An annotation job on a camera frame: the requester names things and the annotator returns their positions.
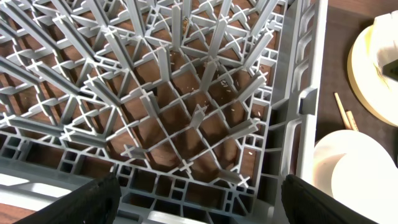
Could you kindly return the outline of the white napkin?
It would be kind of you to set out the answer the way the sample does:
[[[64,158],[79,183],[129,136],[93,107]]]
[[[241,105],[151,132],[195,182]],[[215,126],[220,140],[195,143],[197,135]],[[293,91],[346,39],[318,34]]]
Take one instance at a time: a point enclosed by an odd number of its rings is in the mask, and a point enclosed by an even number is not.
[[[397,11],[374,18],[369,56],[383,84],[391,91],[396,89],[397,81],[384,75],[382,69],[397,60]]]

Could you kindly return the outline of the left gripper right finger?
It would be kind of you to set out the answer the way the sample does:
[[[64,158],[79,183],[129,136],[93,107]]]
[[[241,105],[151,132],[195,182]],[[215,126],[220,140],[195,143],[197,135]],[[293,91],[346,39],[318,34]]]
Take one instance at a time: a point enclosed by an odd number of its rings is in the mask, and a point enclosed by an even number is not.
[[[287,175],[281,189],[290,224],[376,224],[296,175]]]

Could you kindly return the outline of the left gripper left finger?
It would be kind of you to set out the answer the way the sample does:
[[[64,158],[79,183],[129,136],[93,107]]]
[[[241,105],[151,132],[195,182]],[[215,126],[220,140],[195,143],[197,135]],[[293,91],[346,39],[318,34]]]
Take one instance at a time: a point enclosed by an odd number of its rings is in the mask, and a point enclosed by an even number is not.
[[[92,180],[15,224],[112,224],[121,188],[113,173]]]

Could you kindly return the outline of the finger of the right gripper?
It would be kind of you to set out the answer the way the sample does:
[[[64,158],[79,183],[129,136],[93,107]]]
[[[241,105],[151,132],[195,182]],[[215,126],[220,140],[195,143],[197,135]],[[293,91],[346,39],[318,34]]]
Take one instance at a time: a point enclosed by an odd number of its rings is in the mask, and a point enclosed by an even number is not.
[[[398,81],[398,59],[390,63],[385,64],[382,67],[382,74],[395,81]]]

